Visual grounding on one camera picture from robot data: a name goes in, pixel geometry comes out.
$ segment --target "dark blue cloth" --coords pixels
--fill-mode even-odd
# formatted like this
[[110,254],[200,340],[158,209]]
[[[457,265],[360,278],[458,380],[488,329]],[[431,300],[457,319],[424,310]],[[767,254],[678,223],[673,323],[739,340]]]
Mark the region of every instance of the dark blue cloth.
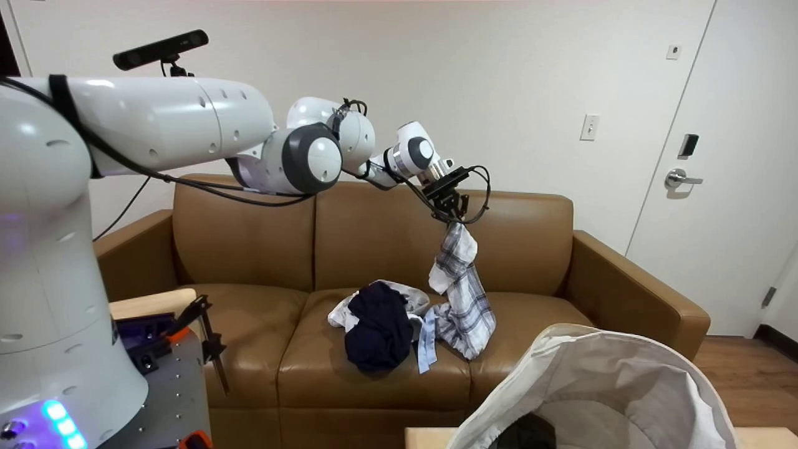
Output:
[[360,319],[343,336],[346,356],[361,372],[378,375],[400,367],[412,349],[412,323],[404,298],[385,281],[366,284],[350,301]]

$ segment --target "wooden table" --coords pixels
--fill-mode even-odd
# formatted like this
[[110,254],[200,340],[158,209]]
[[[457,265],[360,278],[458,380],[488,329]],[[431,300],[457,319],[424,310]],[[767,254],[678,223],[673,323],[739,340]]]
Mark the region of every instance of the wooden table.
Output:
[[[798,449],[798,436],[785,426],[739,426],[734,430],[740,449]],[[453,426],[407,426],[407,449],[446,449]]]

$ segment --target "door handle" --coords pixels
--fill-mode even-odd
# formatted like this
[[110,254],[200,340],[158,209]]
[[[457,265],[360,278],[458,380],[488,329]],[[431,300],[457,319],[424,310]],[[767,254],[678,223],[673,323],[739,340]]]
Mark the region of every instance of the door handle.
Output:
[[684,169],[669,173],[666,188],[676,190],[678,185],[703,185],[703,179],[701,178],[688,178]]

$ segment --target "brown leather couch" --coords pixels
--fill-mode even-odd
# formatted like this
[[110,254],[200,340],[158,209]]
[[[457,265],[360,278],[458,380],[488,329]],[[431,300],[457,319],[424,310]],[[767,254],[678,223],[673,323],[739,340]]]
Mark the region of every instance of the brown leather couch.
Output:
[[174,209],[105,236],[98,258],[111,300],[185,284],[209,295],[232,384],[225,394],[207,369],[225,449],[402,447],[404,426],[469,417],[554,323],[638,331],[685,356],[706,336],[709,314],[690,300],[574,233],[565,198],[493,193],[469,229],[496,331],[473,362],[439,344],[428,375],[408,356],[366,376],[346,362],[342,329],[326,325],[326,313],[372,280],[426,286],[444,226],[408,190],[340,182],[264,209],[178,188]]

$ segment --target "couch armrest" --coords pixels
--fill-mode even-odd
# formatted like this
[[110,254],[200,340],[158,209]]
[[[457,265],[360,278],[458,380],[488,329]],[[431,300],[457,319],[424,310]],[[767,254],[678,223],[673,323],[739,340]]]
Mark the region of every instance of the couch armrest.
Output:
[[110,300],[143,298],[185,284],[178,278],[170,209],[153,213],[103,236],[95,249]]
[[588,233],[574,233],[562,298],[603,329],[658,340],[688,359],[695,356],[710,323],[698,304]]

